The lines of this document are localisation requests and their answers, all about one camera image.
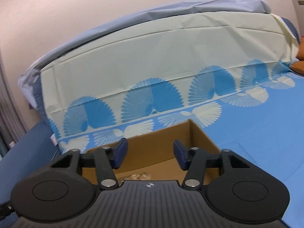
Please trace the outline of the brown cardboard box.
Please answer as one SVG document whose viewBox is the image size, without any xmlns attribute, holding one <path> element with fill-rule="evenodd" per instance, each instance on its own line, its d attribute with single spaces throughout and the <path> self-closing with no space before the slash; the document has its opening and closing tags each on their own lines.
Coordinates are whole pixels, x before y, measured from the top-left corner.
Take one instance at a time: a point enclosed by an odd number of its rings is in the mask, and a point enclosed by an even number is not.
<svg viewBox="0 0 304 228">
<path fill-rule="evenodd" d="M 212 154 L 220 149 L 192 120 L 168 128 L 128 138 L 128 152 L 119 167 L 116 178 L 146 172 L 151 176 L 145 182 L 176 180 L 183 182 L 186 171 L 175 159 L 173 143 L 179 139 L 186 147 L 198 147 Z"/>
</svg>

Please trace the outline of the orange cushion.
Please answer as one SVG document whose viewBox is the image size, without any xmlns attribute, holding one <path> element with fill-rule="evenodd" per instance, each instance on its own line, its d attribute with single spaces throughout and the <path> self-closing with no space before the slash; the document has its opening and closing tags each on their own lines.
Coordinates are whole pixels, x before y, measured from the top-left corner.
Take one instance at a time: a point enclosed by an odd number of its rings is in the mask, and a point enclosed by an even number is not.
<svg viewBox="0 0 304 228">
<path fill-rule="evenodd" d="M 290 69 L 297 74 L 304 76 L 304 37 L 300 39 L 300 45 L 297 57 L 298 61 L 294 62 Z"/>
</svg>

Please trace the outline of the grey curtain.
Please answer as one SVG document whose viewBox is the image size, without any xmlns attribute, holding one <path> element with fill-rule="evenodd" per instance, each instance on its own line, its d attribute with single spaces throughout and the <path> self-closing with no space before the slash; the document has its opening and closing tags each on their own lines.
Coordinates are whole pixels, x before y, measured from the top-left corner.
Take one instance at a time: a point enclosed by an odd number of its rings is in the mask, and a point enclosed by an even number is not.
<svg viewBox="0 0 304 228">
<path fill-rule="evenodd" d="M 1 159 L 26 132 L 27 128 L 12 96 L 1 58 Z"/>
</svg>

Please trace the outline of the grey-blue sheet on backrest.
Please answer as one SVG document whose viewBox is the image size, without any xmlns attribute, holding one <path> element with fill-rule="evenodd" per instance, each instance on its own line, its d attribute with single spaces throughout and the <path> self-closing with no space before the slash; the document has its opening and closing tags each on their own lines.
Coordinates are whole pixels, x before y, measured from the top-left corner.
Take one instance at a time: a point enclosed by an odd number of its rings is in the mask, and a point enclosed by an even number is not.
<svg viewBox="0 0 304 228">
<path fill-rule="evenodd" d="M 49 63 L 67 54 L 68 52 L 110 33 L 137 24 L 163 19 L 166 17 L 219 11 L 270 14 L 271 8 L 265 0 L 190 0 L 135 12 L 87 30 L 72 40 L 48 52 L 31 64 L 26 72 L 19 77 L 17 84 L 27 99 L 30 108 L 36 110 L 37 102 L 35 101 L 33 94 L 33 85 L 40 75 L 40 71 Z"/>
</svg>

